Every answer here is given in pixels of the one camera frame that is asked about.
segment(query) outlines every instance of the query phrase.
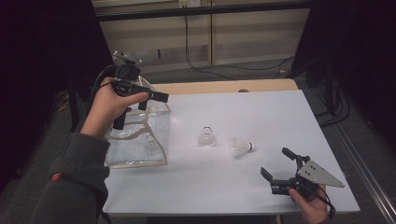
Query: clear plastic bag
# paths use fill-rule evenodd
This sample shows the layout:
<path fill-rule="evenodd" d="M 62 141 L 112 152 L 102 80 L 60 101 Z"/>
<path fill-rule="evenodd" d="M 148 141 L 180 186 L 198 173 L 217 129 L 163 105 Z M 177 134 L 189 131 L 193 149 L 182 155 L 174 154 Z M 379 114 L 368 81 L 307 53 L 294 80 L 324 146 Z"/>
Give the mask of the clear plastic bag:
<path fill-rule="evenodd" d="M 137 85 L 155 89 L 142 77 Z M 110 129 L 106 138 L 110 148 L 106 165 L 110 168 L 133 168 L 165 165 L 168 163 L 166 149 L 169 142 L 170 111 L 165 103 L 148 101 L 146 111 L 131 106 L 123 130 Z"/>

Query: white wall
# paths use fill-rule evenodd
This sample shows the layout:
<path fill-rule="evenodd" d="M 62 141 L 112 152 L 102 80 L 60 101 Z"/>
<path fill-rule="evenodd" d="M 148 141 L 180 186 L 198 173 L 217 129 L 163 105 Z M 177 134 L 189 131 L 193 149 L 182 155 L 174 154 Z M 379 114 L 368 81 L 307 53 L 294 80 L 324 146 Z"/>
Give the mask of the white wall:
<path fill-rule="evenodd" d="M 243 1 L 244 4 L 263 2 L 270 1 Z M 208 6 L 210 0 L 203 0 L 202 4 Z M 237 5 L 241 1 L 213 0 L 212 4 Z M 165 1 L 97 7 L 96 11 L 125 12 L 176 7 L 178 1 Z M 294 9 L 219 14 L 212 17 L 189 16 L 191 60 L 194 65 L 199 66 L 288 58 L 297 50 L 308 12 L 309 9 Z M 147 72 L 187 67 L 184 57 L 186 37 L 183 17 L 106 21 L 101 22 L 101 26 L 110 52 L 128 52 L 135 57 L 134 60 L 142 59 L 142 66 L 150 67 L 146 69 Z M 162 53 L 161 59 L 158 58 L 158 49 Z"/>

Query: white table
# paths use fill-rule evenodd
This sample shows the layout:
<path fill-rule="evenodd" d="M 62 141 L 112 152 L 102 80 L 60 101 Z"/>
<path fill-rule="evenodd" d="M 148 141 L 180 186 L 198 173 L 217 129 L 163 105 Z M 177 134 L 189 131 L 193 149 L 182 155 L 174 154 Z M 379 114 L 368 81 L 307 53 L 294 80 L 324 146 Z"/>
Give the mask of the white table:
<path fill-rule="evenodd" d="M 289 196 L 273 195 L 261 176 L 295 175 L 288 147 L 311 159 L 346 186 L 327 187 L 337 212 L 360 211 L 332 151 L 301 91 L 170 95 L 168 165 L 111 170 L 104 211 L 112 216 L 270 215 L 299 212 Z M 198 147 L 209 125 L 215 147 Z M 227 139 L 238 136 L 256 150 L 232 157 Z"/>

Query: small white object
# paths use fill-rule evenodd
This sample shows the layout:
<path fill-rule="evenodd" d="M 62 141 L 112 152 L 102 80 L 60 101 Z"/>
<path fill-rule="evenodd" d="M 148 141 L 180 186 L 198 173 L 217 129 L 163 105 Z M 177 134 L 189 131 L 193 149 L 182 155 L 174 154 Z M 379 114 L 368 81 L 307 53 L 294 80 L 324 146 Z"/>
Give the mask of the small white object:
<path fill-rule="evenodd" d="M 200 7 L 201 0 L 189 0 L 190 7 Z"/>
<path fill-rule="evenodd" d="M 231 154 L 233 154 L 234 157 L 240 157 L 245 153 L 252 151 L 254 149 L 254 145 L 239 138 L 233 137 L 230 140 L 230 148 Z"/>
<path fill-rule="evenodd" d="M 216 144 L 216 138 L 209 126 L 205 126 L 198 137 L 198 146 L 213 147 Z"/>
<path fill-rule="evenodd" d="M 158 145 L 158 143 L 155 141 L 155 139 L 151 136 L 151 134 L 149 134 L 146 137 L 146 144 L 145 144 L 145 150 L 147 151 L 147 153 L 152 156 L 155 154 L 158 154 L 161 152 L 160 146 Z"/>

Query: person's arm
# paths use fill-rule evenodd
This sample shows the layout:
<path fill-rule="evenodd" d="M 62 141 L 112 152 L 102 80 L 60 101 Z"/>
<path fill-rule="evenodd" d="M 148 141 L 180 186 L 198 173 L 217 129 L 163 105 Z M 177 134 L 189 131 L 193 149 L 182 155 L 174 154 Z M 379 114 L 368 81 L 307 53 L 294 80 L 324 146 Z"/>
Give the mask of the person's arm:
<path fill-rule="evenodd" d="M 107 77 L 104 83 L 112 78 Z M 118 96 L 111 85 L 103 86 L 95 96 L 90 114 L 80 133 L 74 133 L 61 158 L 49 168 L 46 186 L 29 223 L 96 223 L 107 198 L 104 166 L 109 143 L 105 133 L 129 106 L 148 99 L 141 92 Z"/>
<path fill-rule="evenodd" d="M 318 190 L 317 194 L 322 198 L 326 198 L 326 186 L 320 185 L 323 190 Z M 305 199 L 296 189 L 289 189 L 290 197 L 300 206 L 303 220 L 306 224 L 325 224 L 331 223 L 327 214 L 327 204 L 312 197 Z"/>

